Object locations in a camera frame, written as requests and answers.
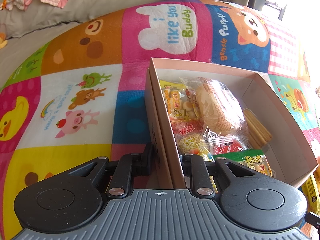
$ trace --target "blue patch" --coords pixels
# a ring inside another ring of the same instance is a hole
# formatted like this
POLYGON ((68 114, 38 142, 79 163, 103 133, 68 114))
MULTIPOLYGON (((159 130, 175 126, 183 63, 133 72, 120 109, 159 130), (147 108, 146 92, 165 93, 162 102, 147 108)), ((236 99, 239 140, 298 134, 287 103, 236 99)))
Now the blue patch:
POLYGON ((112 143, 139 144, 151 141, 143 90, 119 91, 112 143))
POLYGON ((265 47, 238 43, 239 32, 221 6, 206 4, 213 25, 212 62, 268 73, 271 41, 265 47))

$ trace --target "cardboard box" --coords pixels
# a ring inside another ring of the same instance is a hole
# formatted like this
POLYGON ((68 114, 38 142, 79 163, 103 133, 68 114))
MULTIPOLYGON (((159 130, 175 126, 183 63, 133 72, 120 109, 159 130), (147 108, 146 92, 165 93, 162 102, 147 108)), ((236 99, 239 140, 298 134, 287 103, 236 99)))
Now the cardboard box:
POLYGON ((185 188, 178 150, 162 96, 159 79, 207 77, 226 84, 242 108, 251 109, 271 132, 265 153, 276 179, 299 187, 317 168, 316 158, 298 124, 259 73, 217 64, 152 58, 147 73, 146 107, 150 133, 157 148, 161 187, 185 188))

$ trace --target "black clamp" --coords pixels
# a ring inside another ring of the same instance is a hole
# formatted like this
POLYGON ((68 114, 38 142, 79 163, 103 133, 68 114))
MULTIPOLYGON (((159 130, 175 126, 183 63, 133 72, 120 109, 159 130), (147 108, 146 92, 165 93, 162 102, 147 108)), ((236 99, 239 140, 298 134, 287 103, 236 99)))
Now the black clamp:
MULTIPOLYGON (((147 144, 142 154, 127 154, 112 162, 98 157, 32 184, 14 202, 21 226, 56 234, 91 223, 111 200, 130 198, 134 177, 150 174, 152 153, 153 146, 147 144)), ((232 160, 218 157, 205 162, 199 155, 185 154, 181 166, 190 177, 190 197, 213 201, 211 205, 231 224, 256 232, 279 232, 299 225, 306 213, 307 202, 299 190, 232 160), (219 193, 214 192, 209 176, 219 193)))

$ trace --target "cartoon frog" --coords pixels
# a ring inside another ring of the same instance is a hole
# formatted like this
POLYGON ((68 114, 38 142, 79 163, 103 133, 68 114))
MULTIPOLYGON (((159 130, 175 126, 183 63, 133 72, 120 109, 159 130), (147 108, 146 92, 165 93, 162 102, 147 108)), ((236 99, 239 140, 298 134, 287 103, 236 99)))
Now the cartoon frog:
POLYGON ((83 75, 83 81, 77 84, 77 86, 81 86, 81 88, 92 88, 98 84, 102 84, 102 82, 110 80, 112 75, 105 76, 104 73, 100 75, 99 73, 93 72, 89 75, 83 75))
POLYGON ((307 100, 301 90, 297 88, 292 89, 289 84, 287 84, 287 88, 289 89, 289 91, 284 92, 284 97, 289 100, 291 109, 294 112, 298 112, 302 115, 301 120, 304 122, 306 120, 304 113, 309 112, 307 100))

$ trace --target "cartoon pig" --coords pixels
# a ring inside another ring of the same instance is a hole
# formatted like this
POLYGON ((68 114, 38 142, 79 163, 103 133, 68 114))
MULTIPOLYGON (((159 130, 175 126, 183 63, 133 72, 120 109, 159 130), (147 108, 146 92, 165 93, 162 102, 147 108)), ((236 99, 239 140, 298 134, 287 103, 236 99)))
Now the cartoon pig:
POLYGON ((193 9, 181 4, 148 5, 136 9, 149 15, 150 28, 140 31, 140 46, 146 50, 161 50, 179 55, 196 47, 198 28, 193 9))
POLYGON ((85 113, 83 110, 76 111, 68 111, 66 112, 66 118, 61 119, 56 125, 58 128, 61 128, 60 132, 56 135, 56 138, 61 138, 66 134, 73 134, 77 132, 81 127, 87 129, 87 124, 98 124, 97 120, 94 120, 93 117, 100 114, 100 111, 95 113, 90 113, 89 110, 85 113), (86 116, 90 116, 90 120, 88 122, 84 122, 84 118, 86 116))

